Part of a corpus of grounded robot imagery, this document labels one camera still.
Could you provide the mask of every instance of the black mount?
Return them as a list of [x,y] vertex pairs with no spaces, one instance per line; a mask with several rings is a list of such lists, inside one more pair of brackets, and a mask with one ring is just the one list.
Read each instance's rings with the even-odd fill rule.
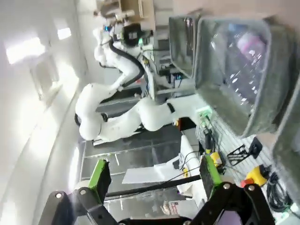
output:
[[243,144],[240,147],[238,147],[236,150],[230,152],[227,155],[227,158],[229,160],[229,163],[232,166],[235,166],[239,164],[240,162],[244,161],[249,156],[253,156],[254,159],[256,159],[259,155],[259,153],[262,151],[263,145],[260,143],[260,141],[255,137],[249,147],[249,151],[247,152],[246,146]]
[[[260,187],[256,184],[239,188],[221,183],[212,197],[201,208],[190,225],[213,225],[223,210],[236,211],[243,224],[274,225],[274,220]],[[186,217],[156,219],[124,219],[117,222],[93,192],[83,187],[67,195],[55,191],[49,195],[39,225],[74,225],[77,217],[86,215],[94,225],[183,225]]]

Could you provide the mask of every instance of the wire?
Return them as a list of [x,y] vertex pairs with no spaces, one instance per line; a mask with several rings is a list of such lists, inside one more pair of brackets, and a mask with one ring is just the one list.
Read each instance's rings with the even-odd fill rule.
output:
[[158,74],[158,68],[157,68],[157,66],[156,66],[156,64],[155,64],[155,62],[154,62],[154,60],[151,59],[151,57],[149,57],[148,61],[149,61],[149,62],[151,61],[151,62],[153,63],[153,65],[154,65],[154,67],[155,67],[155,71],[156,71],[156,73]]
[[267,185],[267,199],[270,208],[274,212],[285,212],[287,210],[291,211],[292,214],[299,218],[299,215],[295,214],[291,210],[293,204],[292,199],[289,194],[282,188],[279,183],[279,177],[276,172],[272,173]]
[[188,154],[186,155],[186,157],[184,158],[183,164],[182,164],[181,168],[179,168],[179,170],[182,170],[182,168],[184,167],[188,155],[189,155],[189,154],[192,154],[192,153],[195,153],[195,152],[198,152],[198,151],[192,151],[192,152],[190,152],[190,153],[188,153]]
[[235,172],[239,173],[240,175],[242,175],[243,177],[246,177],[245,174],[243,174],[242,172],[238,171],[237,169],[234,169],[233,167],[231,166],[227,166],[227,165],[221,165],[221,166],[224,166],[224,167],[227,167],[227,168],[230,168],[232,170],[234,170]]
[[103,65],[101,64],[101,62],[99,62],[99,65],[100,65],[102,68],[105,68],[105,69],[116,69],[116,67],[103,66]]
[[142,191],[154,191],[157,189],[166,189],[166,188],[173,188],[176,187],[178,185],[182,185],[182,184],[187,184],[196,180],[200,180],[201,177],[200,175],[195,175],[195,176],[189,176],[186,178],[181,178],[181,179],[176,179],[176,180],[172,180],[166,184],[156,184],[156,185],[152,185],[152,186],[147,186],[147,187],[138,187],[138,188],[134,188],[134,189],[130,189],[130,190],[124,190],[124,191],[116,191],[116,192],[110,192],[107,193],[105,195],[106,198],[111,198],[111,197],[118,197],[120,195],[131,195],[131,194],[136,194],[136,193],[140,193]]
[[183,80],[183,79],[180,79],[180,82],[179,82],[179,84],[178,84],[178,87],[177,87],[177,88],[179,88],[179,87],[180,87],[182,80]]
[[106,45],[107,43],[109,43],[111,41],[111,39],[112,39],[112,37],[108,41],[105,41],[104,43],[100,44],[99,46]]
[[115,34],[115,31],[116,31],[116,24],[117,24],[117,23],[115,23],[115,24],[114,24],[114,26],[113,26],[113,33],[112,33],[112,37],[114,36],[114,34]]
[[216,151],[216,140],[214,138],[214,135],[212,133],[212,130],[209,129],[206,125],[205,125],[205,130],[203,130],[203,133],[204,133],[204,139],[205,139],[205,148],[207,148],[207,137],[209,137],[209,142],[212,141],[212,146],[209,146],[209,148],[211,149],[211,152],[215,152]]
[[[206,119],[208,120],[208,122],[210,123],[211,128],[213,129],[213,133],[216,134],[216,129],[215,129],[215,127],[212,125],[210,118],[209,118],[207,115],[206,115],[205,117],[206,117]],[[211,137],[212,137],[212,141],[214,142],[214,151],[216,151],[216,140],[215,140],[213,134],[211,134]]]
[[159,51],[169,51],[169,49],[146,49],[146,50],[142,50],[141,49],[141,52],[137,55],[137,59],[141,56],[141,54],[143,54],[144,52],[148,52],[148,51],[153,51],[153,52],[159,52]]
[[185,164],[187,164],[191,159],[193,159],[193,158],[195,158],[195,159],[197,159],[197,160],[199,160],[199,158],[197,158],[197,157],[191,157]]
[[[173,179],[175,179],[175,178],[177,178],[177,177],[180,177],[180,176],[184,175],[185,173],[190,172],[190,171],[195,170],[195,169],[198,169],[198,168],[200,168],[200,166],[198,166],[198,167],[196,167],[196,168],[194,168],[194,169],[188,170],[188,171],[186,171],[186,172],[183,172],[183,173],[179,174],[178,176],[173,177],[173,178],[171,178],[171,179],[169,179],[169,180],[163,182],[161,185],[164,185],[164,184],[166,184],[166,183],[172,181]],[[139,192],[139,193],[136,193],[136,194],[132,194],[132,195],[126,195],[126,196],[124,196],[123,198],[126,198],[126,197],[132,197],[132,196],[136,196],[136,195],[140,195],[140,194],[145,193],[145,192],[147,192],[147,191],[142,191],[142,192]],[[117,199],[121,199],[121,198],[122,198],[122,197],[120,196],[120,197],[117,197],[117,198],[107,199],[107,201],[110,201],[110,200],[117,200]]]

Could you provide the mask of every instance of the gray fabric bin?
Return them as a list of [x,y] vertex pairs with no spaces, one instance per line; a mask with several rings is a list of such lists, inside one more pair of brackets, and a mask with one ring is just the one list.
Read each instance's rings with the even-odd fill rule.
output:
[[[193,15],[169,17],[171,62],[180,72],[189,78],[193,74],[197,24],[200,17],[201,13],[199,12]],[[193,25],[191,28],[187,27],[186,20],[191,21]]]
[[300,78],[276,133],[272,155],[289,195],[300,204]]
[[[259,89],[254,101],[244,105],[241,104],[243,99],[235,95],[224,82],[230,57],[226,55],[227,40],[220,35],[221,31],[218,33],[218,29],[230,23],[246,25],[266,41]],[[263,20],[202,17],[198,23],[193,71],[196,92],[238,136],[275,131],[277,125],[274,119],[282,108],[290,86],[289,63],[293,44],[293,33],[283,26],[268,24]]]

